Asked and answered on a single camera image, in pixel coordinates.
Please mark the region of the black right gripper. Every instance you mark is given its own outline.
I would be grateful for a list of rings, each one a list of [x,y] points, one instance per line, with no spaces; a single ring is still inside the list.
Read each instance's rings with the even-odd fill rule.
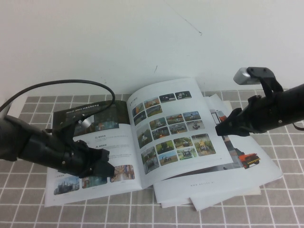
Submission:
[[[250,97],[247,100],[248,106],[246,108],[234,109],[225,122],[216,125],[217,135],[246,137],[250,133],[265,133],[288,125],[288,119],[284,116],[285,96],[286,91],[275,93],[271,98],[260,95]],[[247,123],[247,129],[233,122],[245,122]]]

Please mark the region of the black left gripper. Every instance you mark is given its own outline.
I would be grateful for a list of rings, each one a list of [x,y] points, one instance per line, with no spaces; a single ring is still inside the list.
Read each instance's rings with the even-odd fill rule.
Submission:
[[[80,140],[59,135],[51,143],[51,152],[46,154],[46,166],[59,172],[78,176],[113,177],[114,166],[109,163],[109,151],[90,148]]]

